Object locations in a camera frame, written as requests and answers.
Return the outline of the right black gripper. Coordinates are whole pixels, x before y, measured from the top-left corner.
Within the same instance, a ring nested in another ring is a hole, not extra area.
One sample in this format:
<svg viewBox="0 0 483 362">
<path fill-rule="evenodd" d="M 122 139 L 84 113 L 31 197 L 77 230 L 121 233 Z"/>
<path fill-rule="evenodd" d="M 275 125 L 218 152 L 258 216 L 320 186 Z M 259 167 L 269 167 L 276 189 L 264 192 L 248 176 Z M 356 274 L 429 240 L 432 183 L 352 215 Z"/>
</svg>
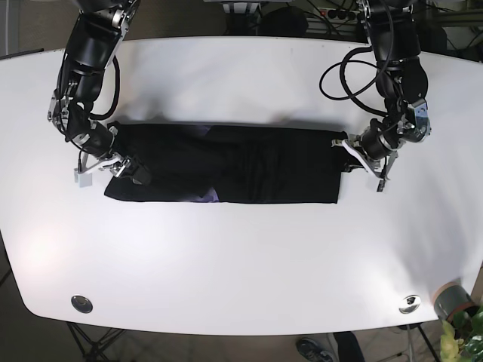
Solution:
<svg viewBox="0 0 483 362">
<path fill-rule="evenodd" d="M 72 144 L 79 150 L 74 180 L 79 187 L 93 185 L 93 174 L 97 171 L 109 171 L 117 179 L 129 179 L 137 185 L 149 185 L 152 174 L 143 162 L 128 147 L 113 140 L 109 146 L 94 145 L 90 140 L 79 145 Z"/>
</svg>

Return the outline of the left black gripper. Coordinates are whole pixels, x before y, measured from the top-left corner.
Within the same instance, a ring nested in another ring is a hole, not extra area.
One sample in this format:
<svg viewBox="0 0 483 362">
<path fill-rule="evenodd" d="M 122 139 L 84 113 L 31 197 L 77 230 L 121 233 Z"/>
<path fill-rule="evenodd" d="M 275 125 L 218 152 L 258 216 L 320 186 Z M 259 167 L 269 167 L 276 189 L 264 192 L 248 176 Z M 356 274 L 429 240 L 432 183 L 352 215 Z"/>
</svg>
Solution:
<svg viewBox="0 0 483 362">
<path fill-rule="evenodd" d="M 343 153 L 343 172 L 364 170 L 376 183 L 376 191 L 383 192 L 399 149 L 405 143 L 422 142 L 430 132 L 428 118 L 402 118 L 396 123 L 373 118 L 362 134 L 332 140 L 331 146 Z"/>
</svg>

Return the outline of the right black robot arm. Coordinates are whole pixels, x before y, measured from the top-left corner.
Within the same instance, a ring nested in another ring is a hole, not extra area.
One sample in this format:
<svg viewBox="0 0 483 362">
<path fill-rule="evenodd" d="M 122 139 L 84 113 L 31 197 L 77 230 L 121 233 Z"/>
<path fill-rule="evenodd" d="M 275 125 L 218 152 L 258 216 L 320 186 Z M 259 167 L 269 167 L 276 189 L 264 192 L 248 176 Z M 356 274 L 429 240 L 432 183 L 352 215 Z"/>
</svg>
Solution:
<svg viewBox="0 0 483 362">
<path fill-rule="evenodd" d="M 78 175 L 90 172 L 89 157 L 95 168 L 109 170 L 114 177 L 148 185 L 152 176 L 143 162 L 117 139 L 115 127 L 103 122 L 115 112 L 120 96 L 120 66 L 116 52 L 128 33 L 139 8 L 138 1 L 76 1 L 79 15 L 63 53 L 57 86 L 48 120 L 79 150 Z M 115 90 L 109 110 L 93 112 L 100 95 L 105 71 L 115 70 Z"/>
</svg>

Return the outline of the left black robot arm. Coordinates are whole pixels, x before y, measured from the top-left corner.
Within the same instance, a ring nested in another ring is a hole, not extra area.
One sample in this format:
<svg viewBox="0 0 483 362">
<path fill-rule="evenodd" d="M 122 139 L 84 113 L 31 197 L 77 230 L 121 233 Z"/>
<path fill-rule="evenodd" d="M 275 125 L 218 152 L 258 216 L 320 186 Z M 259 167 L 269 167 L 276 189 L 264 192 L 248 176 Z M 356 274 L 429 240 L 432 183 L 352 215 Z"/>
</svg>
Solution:
<svg viewBox="0 0 483 362">
<path fill-rule="evenodd" d="M 368 38 L 367 47 L 350 50 L 335 63 L 342 100 L 350 100 L 373 115 L 360 135 L 335 140 L 357 162 L 350 168 L 363 168 L 378 181 L 382 192 L 389 171 L 405 143 L 420 143 L 431 133 L 426 95 L 429 79 L 420 63 L 420 42 L 414 22 L 412 1 L 360 1 L 360 22 Z M 372 53 L 376 75 L 363 88 L 349 89 L 346 68 L 357 63 L 356 55 Z"/>
</svg>

